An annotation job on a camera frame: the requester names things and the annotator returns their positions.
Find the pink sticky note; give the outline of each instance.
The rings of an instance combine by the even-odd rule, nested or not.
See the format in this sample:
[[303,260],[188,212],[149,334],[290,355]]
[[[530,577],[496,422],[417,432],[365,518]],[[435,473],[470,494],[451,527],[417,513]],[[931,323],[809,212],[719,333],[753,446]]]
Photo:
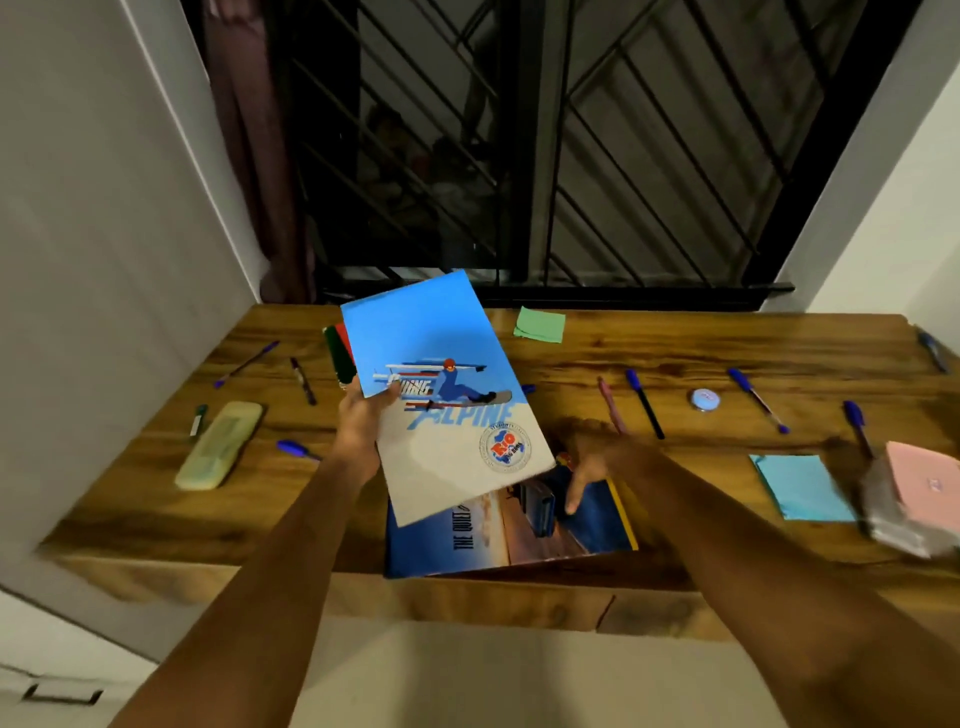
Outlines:
[[960,533],[960,462],[904,443],[888,443],[887,456],[907,518]]

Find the wooden desk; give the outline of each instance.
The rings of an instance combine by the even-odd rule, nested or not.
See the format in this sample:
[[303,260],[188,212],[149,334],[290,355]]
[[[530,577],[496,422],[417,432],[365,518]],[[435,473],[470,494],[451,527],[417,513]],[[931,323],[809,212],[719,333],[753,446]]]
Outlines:
[[[748,453],[819,453],[855,492],[867,462],[844,420],[856,400],[876,445],[899,440],[957,454],[960,379],[936,372],[900,316],[567,313],[562,345],[511,335],[516,313],[490,317],[530,402],[549,430],[564,416],[606,419],[596,378],[612,385],[627,425],[649,432],[623,372],[639,372],[672,457],[739,499],[791,538],[935,627],[960,624],[960,570],[875,544],[853,525],[786,523]],[[334,306],[253,308],[91,486],[40,547],[67,569],[121,599],[206,602],[244,563],[313,472],[285,455],[292,438],[329,447],[341,397],[322,329]],[[212,382],[272,339],[282,344],[231,379]],[[319,405],[307,406],[288,356],[296,356]],[[737,366],[793,429],[782,436],[726,375]],[[687,403],[696,387],[718,392],[718,411]],[[190,450],[194,409],[215,416],[229,400],[267,405],[262,424],[219,489],[184,493],[174,474]],[[638,553],[513,567],[470,578],[384,580],[387,495],[382,478],[364,490],[337,557],[327,612],[398,619],[547,626],[723,639],[711,612],[667,544],[627,497]]]

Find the floor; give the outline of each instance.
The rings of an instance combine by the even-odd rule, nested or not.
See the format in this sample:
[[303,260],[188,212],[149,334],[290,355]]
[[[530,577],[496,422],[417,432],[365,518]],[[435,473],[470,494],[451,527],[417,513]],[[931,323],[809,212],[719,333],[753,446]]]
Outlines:
[[[32,705],[0,693],[0,725],[105,728],[119,707]],[[330,619],[293,726],[342,725],[785,724],[750,660],[732,644]]]

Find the magazine cover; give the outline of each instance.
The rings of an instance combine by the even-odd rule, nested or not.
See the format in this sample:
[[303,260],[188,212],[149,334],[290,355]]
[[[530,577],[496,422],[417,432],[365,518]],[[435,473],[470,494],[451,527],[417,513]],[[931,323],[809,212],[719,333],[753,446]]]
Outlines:
[[364,395],[398,380],[377,448],[396,522],[553,467],[553,455],[463,271],[341,306]]
[[568,464],[562,453],[548,473],[407,526],[397,526],[391,509],[385,575],[430,576],[636,550],[619,493],[608,481],[590,483],[577,512],[566,514]]

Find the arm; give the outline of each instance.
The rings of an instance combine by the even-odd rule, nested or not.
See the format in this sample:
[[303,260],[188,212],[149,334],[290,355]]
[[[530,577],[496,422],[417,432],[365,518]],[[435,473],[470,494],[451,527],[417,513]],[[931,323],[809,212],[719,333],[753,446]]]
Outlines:
[[956,724],[960,655],[915,621],[637,439],[573,443],[567,511],[607,475],[633,490],[791,725]]
[[290,722],[350,511],[380,467],[373,444],[379,414],[398,390],[393,384],[364,400],[353,380],[316,474],[111,728]]

